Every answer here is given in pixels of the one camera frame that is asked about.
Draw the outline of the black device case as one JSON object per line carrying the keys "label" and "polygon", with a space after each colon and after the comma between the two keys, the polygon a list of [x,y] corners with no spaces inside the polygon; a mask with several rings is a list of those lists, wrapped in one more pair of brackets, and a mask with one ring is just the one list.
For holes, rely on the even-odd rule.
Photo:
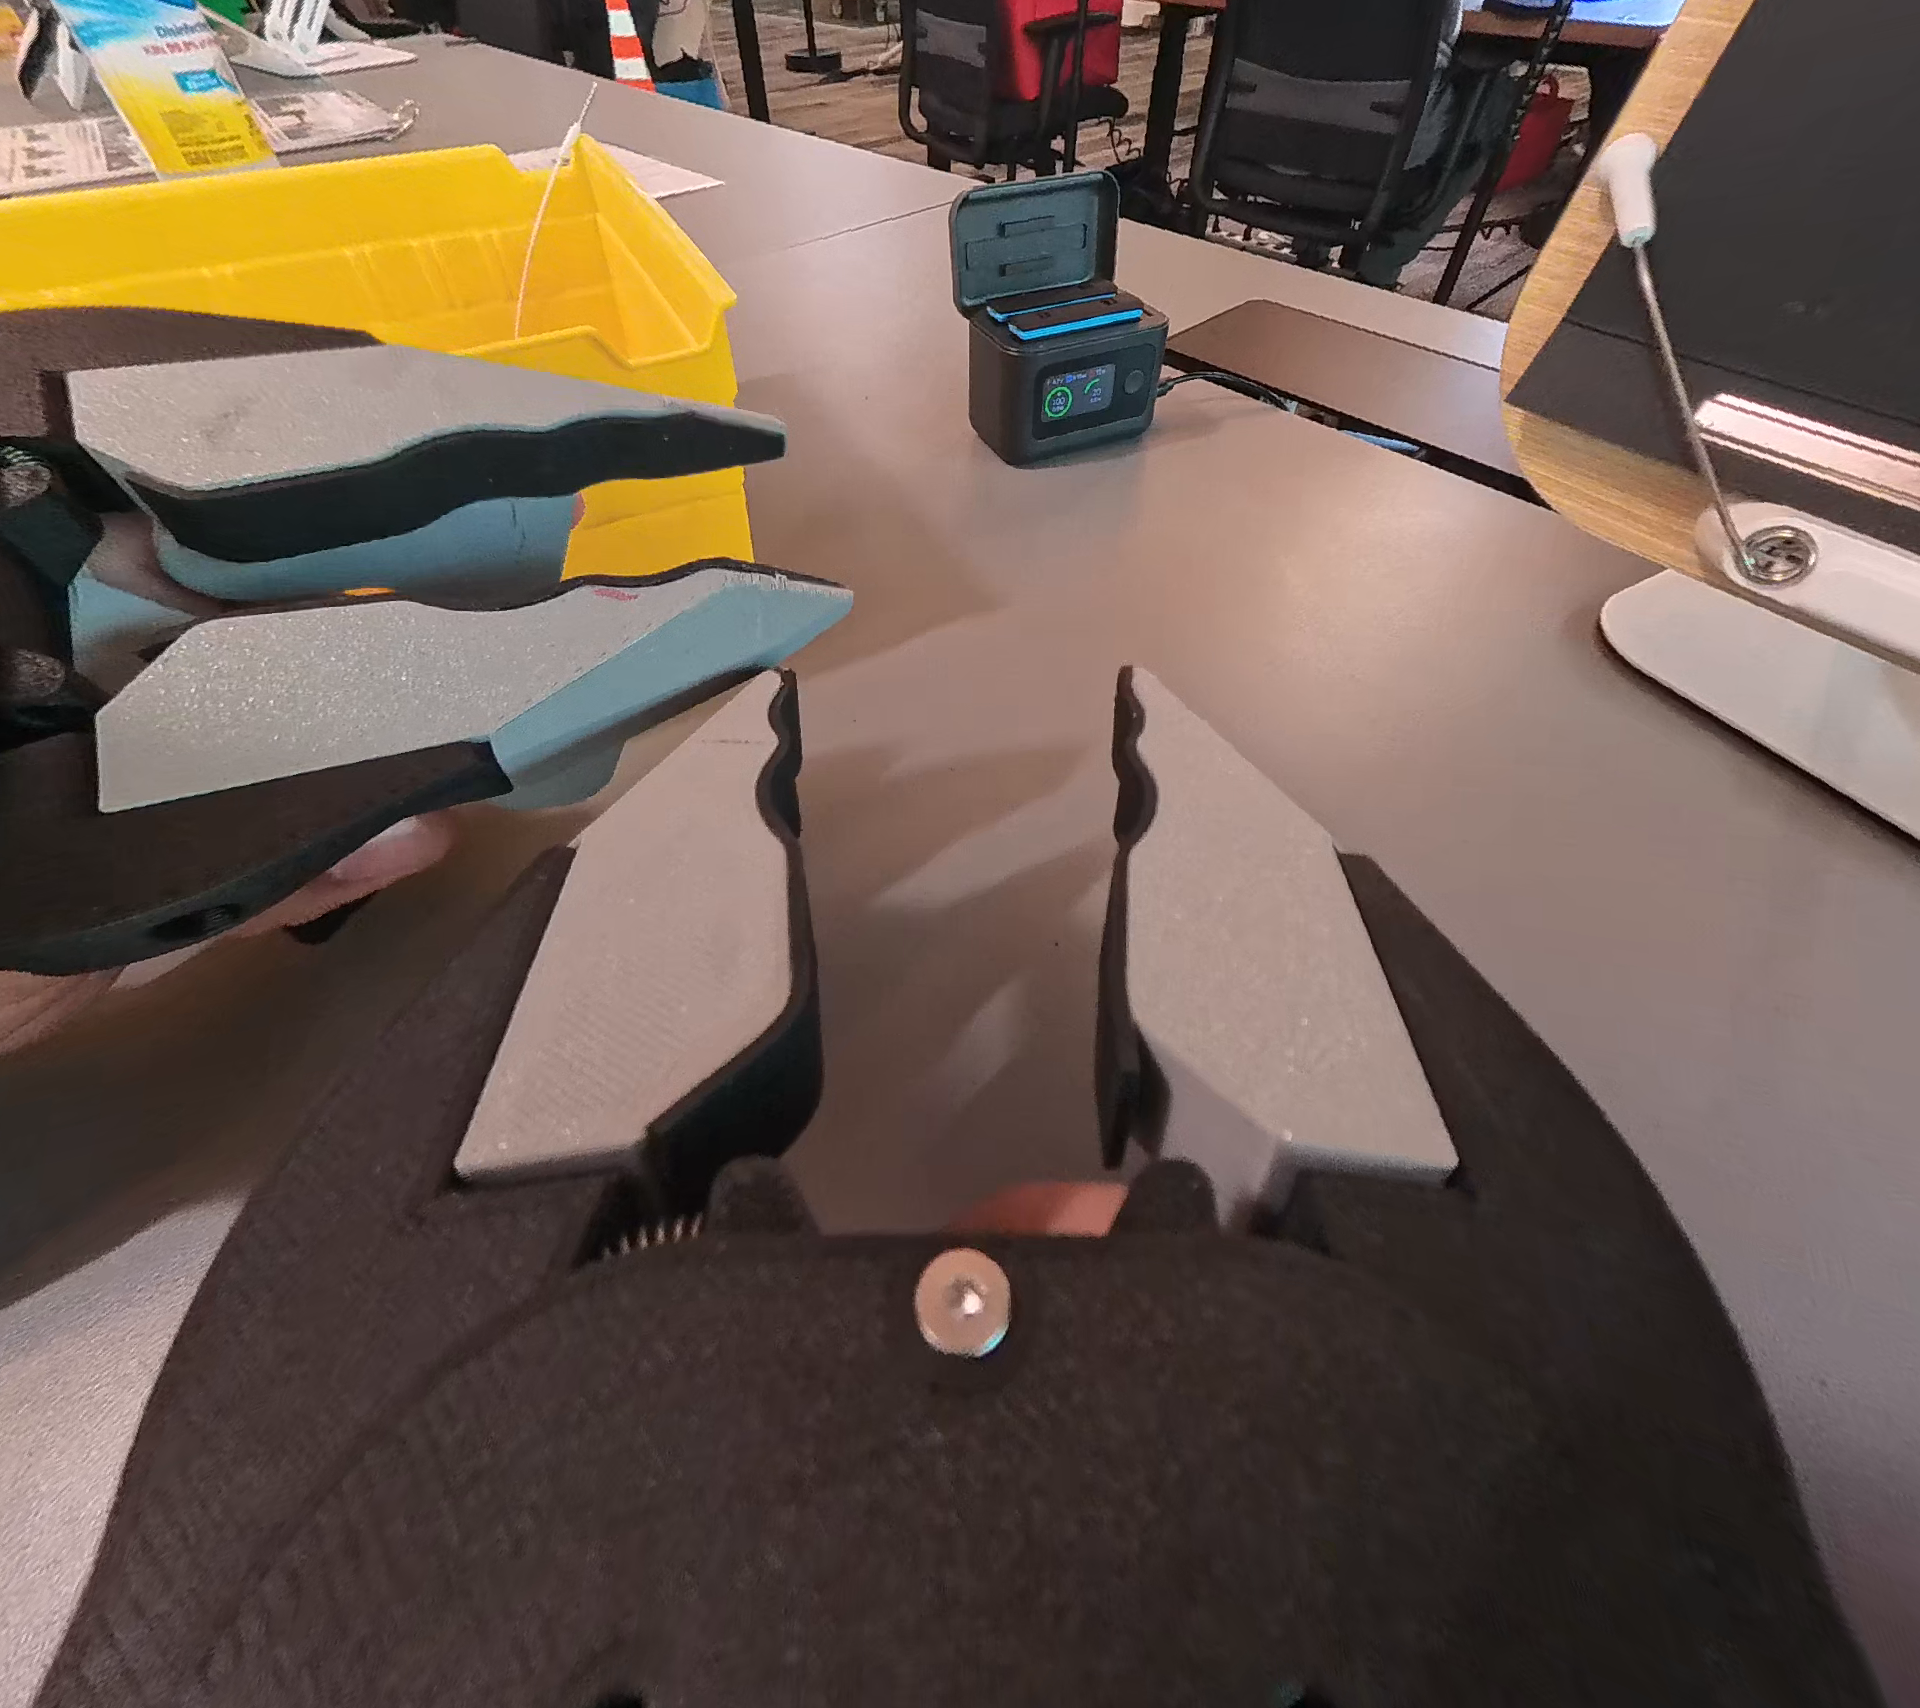
{"label": "black device case", "polygon": [[1120,191],[1100,171],[976,185],[950,206],[970,427],[1011,468],[1152,427],[1169,322],[1120,286],[1118,239]]}

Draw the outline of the red storage bin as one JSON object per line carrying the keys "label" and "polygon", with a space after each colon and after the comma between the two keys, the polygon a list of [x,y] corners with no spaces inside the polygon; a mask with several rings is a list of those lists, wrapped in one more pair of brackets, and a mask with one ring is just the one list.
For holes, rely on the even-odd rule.
{"label": "red storage bin", "polygon": [[[999,10],[999,50],[994,59],[991,95],[1003,104],[1038,104],[1044,95],[1044,65],[1051,40],[1048,25],[1059,27],[1059,38],[1071,40],[1080,0],[995,0]],[[1123,0],[1087,0],[1083,89],[1112,90],[1120,68],[1120,15]]]}

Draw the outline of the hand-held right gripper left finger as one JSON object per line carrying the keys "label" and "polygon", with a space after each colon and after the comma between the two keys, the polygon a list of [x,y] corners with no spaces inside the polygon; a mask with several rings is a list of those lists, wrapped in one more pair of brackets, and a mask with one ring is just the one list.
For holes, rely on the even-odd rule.
{"label": "hand-held right gripper left finger", "polygon": [[460,1180],[705,1194],[799,1140],[821,1095],[802,765],[799,683],[762,671],[575,836]]}

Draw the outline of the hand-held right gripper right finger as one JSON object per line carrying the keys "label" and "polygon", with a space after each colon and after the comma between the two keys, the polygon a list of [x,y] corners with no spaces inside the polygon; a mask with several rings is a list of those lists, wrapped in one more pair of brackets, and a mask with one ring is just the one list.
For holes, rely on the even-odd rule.
{"label": "hand-held right gripper right finger", "polygon": [[1331,834],[1140,666],[1112,767],[1101,1167],[1185,1163],[1219,1216],[1307,1174],[1441,1189],[1460,1157]]}

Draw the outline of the person's left hand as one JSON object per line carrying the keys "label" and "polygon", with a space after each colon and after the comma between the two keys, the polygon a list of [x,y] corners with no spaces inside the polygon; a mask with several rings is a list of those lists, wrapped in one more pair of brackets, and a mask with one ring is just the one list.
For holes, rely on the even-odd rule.
{"label": "person's left hand", "polygon": [[[333,863],[318,881],[211,942],[250,940],[276,931],[304,928],[359,905],[404,881],[430,873],[460,839],[452,811],[410,816]],[[126,977],[123,967],[88,974],[2,974],[2,1057],[45,1042],[100,1004]]]}

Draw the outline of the yellow plastic bin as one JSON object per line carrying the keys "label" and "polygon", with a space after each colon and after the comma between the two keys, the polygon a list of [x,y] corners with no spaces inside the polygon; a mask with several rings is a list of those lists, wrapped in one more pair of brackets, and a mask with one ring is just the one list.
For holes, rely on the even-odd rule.
{"label": "yellow plastic bin", "polygon": [[[147,307],[327,326],[373,339],[335,352],[443,352],[709,406],[735,408],[733,304],[659,200],[588,136],[544,171],[471,145],[3,209],[3,313]],[[109,485],[103,526],[127,516],[154,540],[80,454]],[[751,467],[586,489],[560,585],[751,563]]]}

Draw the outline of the printed paper sheet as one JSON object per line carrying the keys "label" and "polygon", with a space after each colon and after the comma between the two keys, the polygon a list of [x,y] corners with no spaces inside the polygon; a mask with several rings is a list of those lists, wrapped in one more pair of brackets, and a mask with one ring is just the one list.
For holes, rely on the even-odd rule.
{"label": "printed paper sheet", "polygon": [[[419,123],[419,104],[411,98],[386,108],[345,89],[269,95],[254,102],[254,112],[276,158],[394,142]],[[2,131],[3,200],[152,178],[152,160],[114,115]]]}

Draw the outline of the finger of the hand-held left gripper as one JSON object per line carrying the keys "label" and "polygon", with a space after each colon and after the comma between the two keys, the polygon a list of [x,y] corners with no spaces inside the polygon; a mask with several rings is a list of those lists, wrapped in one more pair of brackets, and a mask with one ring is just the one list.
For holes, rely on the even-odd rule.
{"label": "finger of the hand-held left gripper", "polygon": [[180,590],[476,604],[552,593],[572,505],[784,456],[771,418],[434,351],[74,371],[77,448],[146,514]]}
{"label": "finger of the hand-held left gripper", "polygon": [[580,576],[518,607],[369,594],[184,629],[94,717],[106,816],[476,743],[511,808],[594,799],[623,744],[776,671],[847,587],[694,565]]}

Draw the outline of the black computer monitor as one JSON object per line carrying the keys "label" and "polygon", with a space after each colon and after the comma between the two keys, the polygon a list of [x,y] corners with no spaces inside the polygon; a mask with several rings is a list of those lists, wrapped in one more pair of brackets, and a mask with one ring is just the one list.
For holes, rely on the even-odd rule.
{"label": "black computer monitor", "polygon": [[[1615,117],[1657,146],[1645,260],[1693,404],[1916,448],[1917,0],[1686,0]],[[1710,581],[1712,509],[1589,167],[1505,329],[1501,423],[1586,535]]]}

